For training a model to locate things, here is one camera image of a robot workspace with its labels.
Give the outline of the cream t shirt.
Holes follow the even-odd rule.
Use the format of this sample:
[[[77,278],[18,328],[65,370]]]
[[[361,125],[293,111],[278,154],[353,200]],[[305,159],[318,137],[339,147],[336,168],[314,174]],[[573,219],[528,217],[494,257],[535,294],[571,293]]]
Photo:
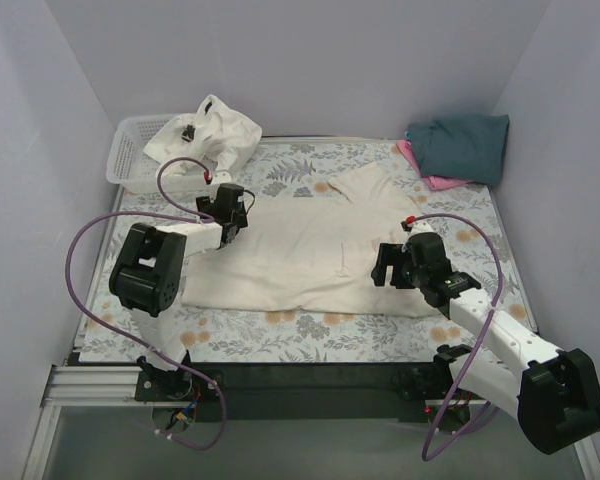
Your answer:
[[[261,197],[228,246],[190,257],[187,306],[244,311],[306,310],[426,317],[417,290],[375,287],[383,243],[400,244],[414,202],[379,165],[333,177],[334,196]]]

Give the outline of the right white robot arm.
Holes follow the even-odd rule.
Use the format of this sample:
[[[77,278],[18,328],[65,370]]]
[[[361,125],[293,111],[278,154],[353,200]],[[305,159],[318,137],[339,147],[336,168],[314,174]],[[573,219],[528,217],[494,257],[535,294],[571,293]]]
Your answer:
[[[494,309],[477,280],[453,269],[438,234],[381,244],[371,277],[376,286],[419,290],[430,306],[476,334],[477,347],[500,360],[494,365],[465,345],[439,348],[432,383],[440,395],[477,394],[515,418],[544,454],[600,432],[600,385],[590,356],[565,351]]]

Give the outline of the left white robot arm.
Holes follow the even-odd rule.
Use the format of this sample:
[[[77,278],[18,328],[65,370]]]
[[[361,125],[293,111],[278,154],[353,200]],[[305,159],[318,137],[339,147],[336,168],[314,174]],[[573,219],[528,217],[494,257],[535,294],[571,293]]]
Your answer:
[[[176,333],[174,315],[185,260],[198,253],[221,249],[248,226],[245,188],[223,183],[213,197],[196,199],[211,222],[193,220],[171,226],[133,224],[109,278],[109,290],[131,312],[148,346],[140,361],[162,370],[158,387],[173,400],[185,398],[193,386],[191,373],[178,366],[187,348]]]

